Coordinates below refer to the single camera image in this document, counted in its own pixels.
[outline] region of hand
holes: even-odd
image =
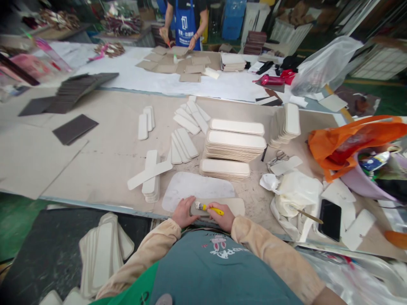
[[[188,47],[189,50],[193,50],[195,48],[196,40],[195,37],[191,37],[190,46]]]
[[[170,42],[170,39],[168,38],[168,29],[166,27],[160,28],[160,36],[164,39],[166,44]]]
[[[195,202],[195,196],[190,196],[187,199],[181,199],[175,212],[173,214],[172,220],[175,221],[181,229],[188,227],[195,220],[199,219],[199,215],[190,216],[191,205]]]
[[[218,208],[219,210],[222,210],[224,212],[224,215],[221,216],[210,208]],[[227,233],[230,233],[232,231],[232,225],[235,217],[227,205],[222,205],[217,202],[211,202],[210,204],[208,204],[206,211],[219,224],[219,227],[221,227],[222,230]]]

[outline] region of beige sleeve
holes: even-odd
[[[312,304],[325,288],[301,254],[261,225],[238,216],[233,221],[231,236],[269,265],[305,305]]]
[[[167,219],[146,235],[137,251],[99,290],[96,300],[114,297],[129,288],[140,275],[162,259],[181,238],[181,228]]]

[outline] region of purple bucket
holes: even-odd
[[[359,154],[355,154],[354,159],[357,161]],[[395,158],[404,168],[407,168],[407,159],[395,154]],[[340,179],[353,190],[355,193],[365,196],[367,198],[372,198],[376,200],[389,200],[396,201],[398,200],[393,196],[389,195],[381,188],[379,188],[375,183],[373,183],[368,176],[362,171],[362,168],[357,165],[348,173],[344,174]]]

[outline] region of orange plastic bag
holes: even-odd
[[[308,137],[308,146],[324,169],[326,181],[331,183],[357,165],[353,155],[359,150],[382,146],[406,134],[407,124],[400,117],[372,116],[339,128],[313,130]],[[337,172],[331,175],[330,170]]]

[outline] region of black t-shirt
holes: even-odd
[[[199,24],[201,22],[201,15],[200,13],[208,8],[208,0],[193,0],[194,2],[194,14],[195,14],[195,26],[198,30]],[[175,3],[176,0],[168,0],[168,3],[174,7],[174,17],[175,17]],[[178,0],[178,8],[179,9],[190,9],[191,8],[191,0]]]

